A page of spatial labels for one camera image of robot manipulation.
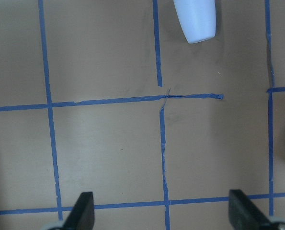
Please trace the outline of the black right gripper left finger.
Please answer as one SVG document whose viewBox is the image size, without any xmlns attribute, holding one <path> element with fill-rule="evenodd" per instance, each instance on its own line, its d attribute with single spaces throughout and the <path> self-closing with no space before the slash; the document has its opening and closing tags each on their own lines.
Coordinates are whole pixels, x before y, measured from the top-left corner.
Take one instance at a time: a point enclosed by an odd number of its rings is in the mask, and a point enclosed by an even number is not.
<svg viewBox="0 0 285 230">
<path fill-rule="evenodd" d="M 83 192 L 63 224 L 64 230 L 92 230 L 95 224 L 93 192 Z"/>
</svg>

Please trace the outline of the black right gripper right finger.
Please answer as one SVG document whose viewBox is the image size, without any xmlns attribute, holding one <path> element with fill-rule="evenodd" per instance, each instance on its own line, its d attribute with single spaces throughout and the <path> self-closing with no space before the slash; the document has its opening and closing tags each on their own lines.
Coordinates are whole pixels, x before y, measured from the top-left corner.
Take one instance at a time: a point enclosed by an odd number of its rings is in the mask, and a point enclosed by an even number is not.
<svg viewBox="0 0 285 230">
<path fill-rule="evenodd" d="M 239 189 L 229 191 L 228 219 L 234 230 L 272 230 L 271 221 Z"/>
</svg>

